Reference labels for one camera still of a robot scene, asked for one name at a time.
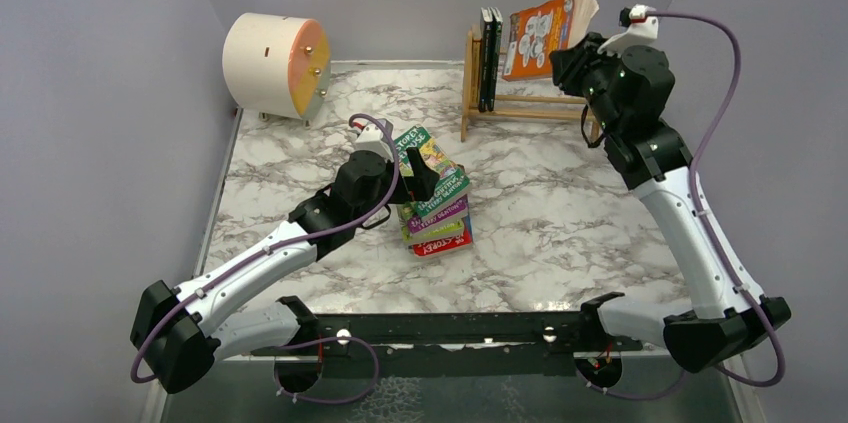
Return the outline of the lime green treehouse book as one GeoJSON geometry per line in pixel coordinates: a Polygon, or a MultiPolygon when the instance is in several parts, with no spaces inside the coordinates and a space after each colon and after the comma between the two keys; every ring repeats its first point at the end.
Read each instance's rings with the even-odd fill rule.
{"type": "Polygon", "coordinates": [[[400,224],[402,239],[406,246],[427,243],[429,241],[461,236],[465,230],[465,221],[459,219],[451,223],[438,224],[413,233],[406,224],[400,224]]]}

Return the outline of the orange treehouse book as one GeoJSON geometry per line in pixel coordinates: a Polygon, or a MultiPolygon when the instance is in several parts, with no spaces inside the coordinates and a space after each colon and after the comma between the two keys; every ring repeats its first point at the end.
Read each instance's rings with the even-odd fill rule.
{"type": "Polygon", "coordinates": [[[549,0],[511,14],[502,78],[550,77],[549,54],[579,43],[598,10],[597,0],[549,0]]]}

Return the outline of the purple treehouse book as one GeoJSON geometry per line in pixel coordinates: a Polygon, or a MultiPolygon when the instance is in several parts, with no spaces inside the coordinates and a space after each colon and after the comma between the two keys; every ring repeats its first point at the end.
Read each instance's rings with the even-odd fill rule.
{"type": "Polygon", "coordinates": [[[440,225],[451,224],[464,218],[469,211],[467,196],[457,199],[428,217],[419,216],[411,203],[397,205],[396,209],[402,228],[406,229],[411,235],[433,231],[440,225]]]}

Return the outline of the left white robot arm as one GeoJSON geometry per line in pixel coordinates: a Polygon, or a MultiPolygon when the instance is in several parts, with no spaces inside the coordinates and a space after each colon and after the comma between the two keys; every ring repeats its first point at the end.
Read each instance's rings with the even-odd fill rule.
{"type": "Polygon", "coordinates": [[[141,293],[130,341],[130,378],[158,381],[169,394],[199,381],[236,343],[228,319],[271,283],[352,240],[392,204],[425,202],[440,179],[417,148],[388,158],[356,150],[333,182],[298,203],[276,229],[235,260],[174,287],[162,280],[141,293]]]}

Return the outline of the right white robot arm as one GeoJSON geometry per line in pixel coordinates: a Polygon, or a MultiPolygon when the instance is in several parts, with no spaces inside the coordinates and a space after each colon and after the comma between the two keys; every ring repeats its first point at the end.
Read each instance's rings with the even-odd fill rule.
{"type": "Polygon", "coordinates": [[[791,317],[782,297],[768,297],[735,255],[711,215],[692,155],[661,117],[675,84],[666,55],[634,45],[600,53],[590,33],[574,48],[550,53],[552,81],[586,99],[602,126],[598,144],[627,189],[648,209],[684,277],[691,306],[639,302],[623,295],[582,306],[610,336],[667,349],[690,373],[745,352],[791,317]]]}

